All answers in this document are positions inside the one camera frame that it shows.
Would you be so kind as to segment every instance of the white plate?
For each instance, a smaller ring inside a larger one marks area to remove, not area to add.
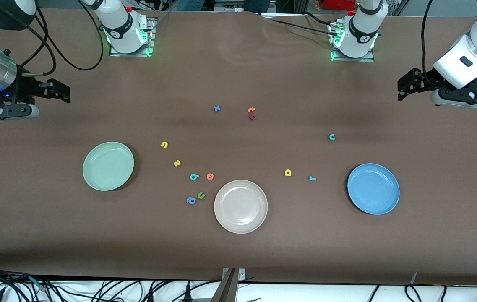
[[[83,179],[98,191],[111,191],[121,187],[133,170],[132,151],[115,141],[94,147],[83,161]]]
[[[214,200],[214,214],[229,232],[246,234],[255,231],[268,213],[266,195],[249,180],[233,180],[225,184]]]

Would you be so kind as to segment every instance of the white floor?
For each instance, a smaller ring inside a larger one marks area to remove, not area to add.
[[[118,285],[103,298],[111,298],[117,291],[123,289],[132,281]],[[203,281],[193,281],[192,287]],[[55,281],[57,286],[93,296],[102,285],[102,281]],[[142,286],[133,285],[123,291],[118,297],[125,302],[139,302],[142,294],[146,294],[150,287],[150,281],[143,281]],[[204,285],[192,291],[193,298],[211,298],[219,283]],[[186,287],[186,281],[174,281],[165,285],[154,295],[155,302],[171,302],[178,295],[182,294]],[[237,302],[249,302],[261,298],[259,302],[367,302],[374,285],[293,285],[293,284],[240,284],[237,294]],[[422,302],[439,302],[443,288],[440,286],[416,286]],[[411,292],[413,300],[417,297]],[[48,298],[42,293],[38,294],[39,301],[47,302]],[[90,302],[90,298],[64,295],[68,302]],[[53,302],[60,300],[52,295]],[[410,302],[404,293],[404,286],[380,286],[376,293],[374,302]],[[18,297],[12,289],[7,289],[2,302],[18,302]],[[447,288],[444,302],[477,302],[477,287],[451,286]]]

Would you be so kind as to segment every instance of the red object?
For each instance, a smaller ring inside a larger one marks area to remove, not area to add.
[[[331,10],[353,11],[356,0],[324,0],[324,8]]]

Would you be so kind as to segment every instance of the plate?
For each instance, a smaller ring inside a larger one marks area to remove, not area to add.
[[[132,151],[115,141],[96,146],[83,161],[83,179],[98,191],[121,187],[130,178],[133,170]]]
[[[255,231],[267,213],[268,201],[263,189],[249,180],[225,184],[214,200],[214,214],[219,224],[235,234]]]
[[[348,177],[347,187],[352,202],[363,212],[373,215],[393,210],[401,195],[395,176],[376,163],[357,166]]]

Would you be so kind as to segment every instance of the table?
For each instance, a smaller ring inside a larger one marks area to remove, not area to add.
[[[85,12],[44,13],[64,54],[92,65],[99,44]],[[471,24],[427,22],[429,68]],[[71,86],[72,103],[38,99],[39,118],[0,122],[0,268],[218,279],[242,266],[255,281],[394,284],[418,271],[417,283],[477,284],[477,110],[435,107],[429,94],[397,101],[398,78],[421,64],[420,25],[388,17],[375,63],[332,62],[320,33],[253,13],[173,12],[151,58],[105,57],[89,72],[58,58],[53,76]],[[0,31],[17,62],[38,44],[27,31]],[[43,50],[27,68],[49,66]],[[129,182],[106,193],[81,173],[105,141],[136,159]],[[400,183],[389,214],[349,200],[347,177],[365,162]],[[209,172],[212,181],[189,178]],[[225,231],[213,211],[218,189],[236,179],[259,184],[269,202],[247,235]],[[206,198],[188,205],[199,191]]]

